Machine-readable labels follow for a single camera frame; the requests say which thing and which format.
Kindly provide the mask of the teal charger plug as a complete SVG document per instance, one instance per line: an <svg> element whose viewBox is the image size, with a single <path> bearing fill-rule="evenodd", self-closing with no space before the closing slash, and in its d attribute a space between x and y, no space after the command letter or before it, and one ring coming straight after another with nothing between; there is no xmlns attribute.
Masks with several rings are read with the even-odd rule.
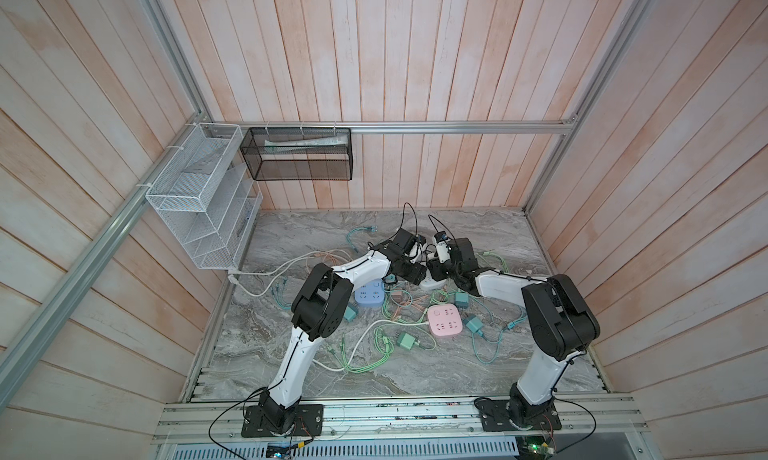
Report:
<svg viewBox="0 0 768 460"><path fill-rule="evenodd" d="M466 317L464 319L464 325L472 335L476 335L479 337L484 336L484 332L483 332L484 323L478 316L472 315L472 316Z"/></svg>
<svg viewBox="0 0 768 460"><path fill-rule="evenodd" d="M470 296L467 292L456 291L454 293L454 305L459 309L467 309L470 306Z"/></svg>

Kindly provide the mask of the blue power strip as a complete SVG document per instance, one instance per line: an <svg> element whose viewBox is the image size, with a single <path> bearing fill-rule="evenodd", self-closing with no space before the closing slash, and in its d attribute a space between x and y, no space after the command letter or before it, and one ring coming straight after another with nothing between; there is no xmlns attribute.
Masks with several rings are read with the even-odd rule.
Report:
<svg viewBox="0 0 768 460"><path fill-rule="evenodd" d="M380 308L385 300L384 282L373 280L354 292L354 299L361 308Z"/></svg>

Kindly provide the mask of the pink power strip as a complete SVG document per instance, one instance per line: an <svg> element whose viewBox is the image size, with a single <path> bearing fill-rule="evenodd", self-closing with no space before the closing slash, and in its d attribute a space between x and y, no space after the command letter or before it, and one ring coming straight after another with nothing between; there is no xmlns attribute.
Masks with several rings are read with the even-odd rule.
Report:
<svg viewBox="0 0 768 460"><path fill-rule="evenodd" d="M458 308L452 303L435 304L427 309L430 333L437 338L452 338L463 331Z"/></svg>

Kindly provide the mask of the teal plug from blue strip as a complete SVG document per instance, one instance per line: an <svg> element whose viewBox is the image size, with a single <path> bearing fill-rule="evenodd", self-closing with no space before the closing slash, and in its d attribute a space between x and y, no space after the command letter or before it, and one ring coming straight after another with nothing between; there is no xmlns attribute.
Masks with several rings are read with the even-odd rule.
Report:
<svg viewBox="0 0 768 460"><path fill-rule="evenodd" d="M358 310L354 305L347 305L343 314L346 322L352 322L358 315Z"/></svg>

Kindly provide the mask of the green charger plug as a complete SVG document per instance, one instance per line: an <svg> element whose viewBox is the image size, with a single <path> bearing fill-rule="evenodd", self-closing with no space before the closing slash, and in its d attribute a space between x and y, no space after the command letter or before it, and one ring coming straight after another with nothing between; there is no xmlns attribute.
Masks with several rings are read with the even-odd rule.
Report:
<svg viewBox="0 0 768 460"><path fill-rule="evenodd" d="M416 337L414 337L410 333L403 331L399 334L396 344L398 347L410 351L415 346L419 345L419 341Z"/></svg>

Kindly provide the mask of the white power strip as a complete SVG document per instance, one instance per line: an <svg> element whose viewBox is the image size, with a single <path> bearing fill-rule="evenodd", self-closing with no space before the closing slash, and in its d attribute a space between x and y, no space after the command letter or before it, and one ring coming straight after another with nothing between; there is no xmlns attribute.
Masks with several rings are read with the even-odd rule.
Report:
<svg viewBox="0 0 768 460"><path fill-rule="evenodd" d="M431 277L427 277L419 283L419 288L424 291L433 291L443 288L447 283L447 279L435 280Z"/></svg>

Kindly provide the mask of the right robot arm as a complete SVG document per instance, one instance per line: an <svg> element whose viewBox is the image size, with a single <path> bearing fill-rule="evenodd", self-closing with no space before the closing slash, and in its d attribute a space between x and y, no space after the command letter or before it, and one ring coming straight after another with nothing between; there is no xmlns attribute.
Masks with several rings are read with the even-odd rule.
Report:
<svg viewBox="0 0 768 460"><path fill-rule="evenodd" d="M566 367L600 335L600 325L572 279L565 274L534 278L479 265L471 241L435 236L436 254L427 261L436 280L451 279L472 296L494 298L525 309L536 344L507 403L510 422L528 429L554 410L554 390Z"/></svg>

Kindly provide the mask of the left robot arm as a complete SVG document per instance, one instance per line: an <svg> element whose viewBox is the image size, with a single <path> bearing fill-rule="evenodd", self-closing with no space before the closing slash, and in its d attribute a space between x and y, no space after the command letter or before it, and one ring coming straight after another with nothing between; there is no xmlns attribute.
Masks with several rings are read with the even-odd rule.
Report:
<svg viewBox="0 0 768 460"><path fill-rule="evenodd" d="M313 267L292 302L290 341L277 374L259 394L258 407L275 427L294 413L315 353L341 324L353 293L389 274L420 284L427 276L422 261L425 246L424 236L400 228L360 258Z"/></svg>

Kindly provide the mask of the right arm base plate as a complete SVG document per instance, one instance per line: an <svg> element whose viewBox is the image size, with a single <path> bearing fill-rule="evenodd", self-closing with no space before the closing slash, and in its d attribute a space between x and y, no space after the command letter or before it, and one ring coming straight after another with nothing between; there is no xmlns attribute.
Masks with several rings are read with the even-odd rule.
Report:
<svg viewBox="0 0 768 460"><path fill-rule="evenodd" d="M530 405L524 399L493 400L478 397L473 401L485 432L528 431L533 429L557 431L562 423L554 401Z"/></svg>

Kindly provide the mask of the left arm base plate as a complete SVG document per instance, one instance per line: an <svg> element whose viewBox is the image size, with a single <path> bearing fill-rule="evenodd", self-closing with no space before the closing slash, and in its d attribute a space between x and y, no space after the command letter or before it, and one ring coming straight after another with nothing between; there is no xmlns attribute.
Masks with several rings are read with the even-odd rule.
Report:
<svg viewBox="0 0 768 460"><path fill-rule="evenodd" d="M298 403L289 408L279 405L253 405L245 410L243 438L320 436L324 420L322 404Z"/></svg>

